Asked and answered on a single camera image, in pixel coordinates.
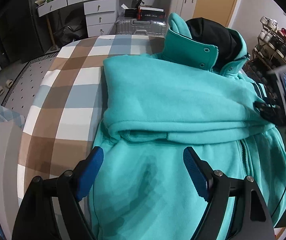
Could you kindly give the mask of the black bag under desk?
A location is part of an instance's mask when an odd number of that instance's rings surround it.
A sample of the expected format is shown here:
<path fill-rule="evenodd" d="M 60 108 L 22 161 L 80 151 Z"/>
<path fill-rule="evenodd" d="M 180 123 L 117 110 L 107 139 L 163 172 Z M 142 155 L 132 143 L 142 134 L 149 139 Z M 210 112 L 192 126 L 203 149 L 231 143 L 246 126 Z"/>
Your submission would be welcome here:
<path fill-rule="evenodd" d="M 87 37 L 86 20 L 76 17 L 67 22 L 61 29 L 54 33 L 54 40 L 59 47 Z"/>

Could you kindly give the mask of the checkered bed sheet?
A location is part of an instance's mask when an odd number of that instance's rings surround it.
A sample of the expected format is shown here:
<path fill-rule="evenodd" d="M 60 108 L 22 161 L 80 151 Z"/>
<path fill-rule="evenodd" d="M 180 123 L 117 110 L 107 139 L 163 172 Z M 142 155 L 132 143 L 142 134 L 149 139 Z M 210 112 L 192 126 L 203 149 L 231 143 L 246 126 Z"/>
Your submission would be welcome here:
<path fill-rule="evenodd" d="M 64 46 L 42 79 L 27 115 L 18 161 L 18 197 L 32 178 L 55 178 L 83 160 L 94 138 L 109 92 L 103 61 L 116 55 L 155 54 L 161 37 L 105 35 Z M 90 194 L 81 202 L 98 239 L 137 239 L 131 214 L 152 187 L 152 165 L 124 153 L 104 153 Z"/>

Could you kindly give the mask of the upright white suitcase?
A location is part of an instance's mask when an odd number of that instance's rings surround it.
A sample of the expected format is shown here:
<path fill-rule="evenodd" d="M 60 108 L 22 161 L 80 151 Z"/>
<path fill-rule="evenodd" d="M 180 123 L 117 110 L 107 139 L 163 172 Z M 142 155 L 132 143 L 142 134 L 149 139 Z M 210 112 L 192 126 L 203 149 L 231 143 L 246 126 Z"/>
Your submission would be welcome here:
<path fill-rule="evenodd" d="M 164 9 L 166 19 L 171 13 L 178 14 L 183 20 L 193 18 L 197 0 L 160 0 L 160 7 Z"/>

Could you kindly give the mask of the dotted grey floor rug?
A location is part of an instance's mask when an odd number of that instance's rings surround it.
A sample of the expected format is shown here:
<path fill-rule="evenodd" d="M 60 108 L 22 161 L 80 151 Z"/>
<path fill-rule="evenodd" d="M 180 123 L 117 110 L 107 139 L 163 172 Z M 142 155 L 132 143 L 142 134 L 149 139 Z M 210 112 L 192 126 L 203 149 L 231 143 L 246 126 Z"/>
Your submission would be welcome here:
<path fill-rule="evenodd" d="M 57 55 L 57 51 L 51 52 L 28 62 L 15 79 L 1 105 L 26 118 L 40 84 Z"/>

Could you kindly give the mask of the flat silver suitcase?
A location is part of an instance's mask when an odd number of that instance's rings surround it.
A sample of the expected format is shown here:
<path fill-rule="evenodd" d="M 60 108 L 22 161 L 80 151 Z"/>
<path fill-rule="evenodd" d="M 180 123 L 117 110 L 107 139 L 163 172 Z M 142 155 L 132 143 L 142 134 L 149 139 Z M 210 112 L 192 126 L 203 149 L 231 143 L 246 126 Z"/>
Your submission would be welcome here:
<path fill-rule="evenodd" d="M 141 21 L 136 18 L 120 16 L 115 23 L 115 33 L 120 35 L 146 35 L 164 37 L 167 31 L 165 22 Z"/>

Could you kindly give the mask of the wooden shoe rack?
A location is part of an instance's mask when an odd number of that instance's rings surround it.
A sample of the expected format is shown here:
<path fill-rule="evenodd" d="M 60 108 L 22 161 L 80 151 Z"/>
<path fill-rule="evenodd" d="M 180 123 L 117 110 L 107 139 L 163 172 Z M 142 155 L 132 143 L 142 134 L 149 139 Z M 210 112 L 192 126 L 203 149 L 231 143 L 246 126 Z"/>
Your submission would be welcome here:
<path fill-rule="evenodd" d="M 251 51 L 253 58 L 243 70 L 255 82 L 264 84 L 268 94 L 276 98 L 268 72 L 286 65 L 286 29 L 280 29 L 276 20 L 266 16 L 262 16 L 260 22 L 262 29 Z"/>

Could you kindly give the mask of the black shoe box on suitcase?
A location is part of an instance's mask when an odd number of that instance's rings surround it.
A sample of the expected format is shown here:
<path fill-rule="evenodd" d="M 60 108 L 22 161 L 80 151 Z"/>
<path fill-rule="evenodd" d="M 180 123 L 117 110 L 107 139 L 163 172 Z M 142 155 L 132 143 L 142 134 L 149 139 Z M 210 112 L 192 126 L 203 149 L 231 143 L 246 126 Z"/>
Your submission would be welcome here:
<path fill-rule="evenodd" d="M 125 17 L 136 18 L 140 21 L 164 21 L 166 13 L 164 9 L 141 7 L 125 10 Z"/>

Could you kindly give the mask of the white drawer desk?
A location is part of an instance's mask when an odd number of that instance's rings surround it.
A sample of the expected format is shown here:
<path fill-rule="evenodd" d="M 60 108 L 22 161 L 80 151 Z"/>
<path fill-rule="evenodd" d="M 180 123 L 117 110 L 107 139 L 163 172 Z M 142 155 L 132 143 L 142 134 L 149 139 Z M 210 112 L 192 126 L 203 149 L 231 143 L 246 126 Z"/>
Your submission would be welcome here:
<path fill-rule="evenodd" d="M 119 0 L 51 0 L 37 7 L 38 16 L 74 5 L 83 6 L 88 37 L 115 33 Z"/>

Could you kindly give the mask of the teal hooded fleece jacket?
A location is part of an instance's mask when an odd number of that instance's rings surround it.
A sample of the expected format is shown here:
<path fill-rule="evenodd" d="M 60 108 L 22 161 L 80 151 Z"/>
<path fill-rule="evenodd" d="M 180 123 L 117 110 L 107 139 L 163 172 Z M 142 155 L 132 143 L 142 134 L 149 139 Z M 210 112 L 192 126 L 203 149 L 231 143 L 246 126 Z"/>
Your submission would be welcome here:
<path fill-rule="evenodd" d="M 107 110 L 94 145 L 104 161 L 90 193 L 98 239 L 190 239 L 207 206 L 183 162 L 192 147 L 231 178 L 252 176 L 272 223 L 286 209 L 286 151 L 240 70 L 243 37 L 202 18 L 168 18 L 161 53 L 105 59 Z"/>

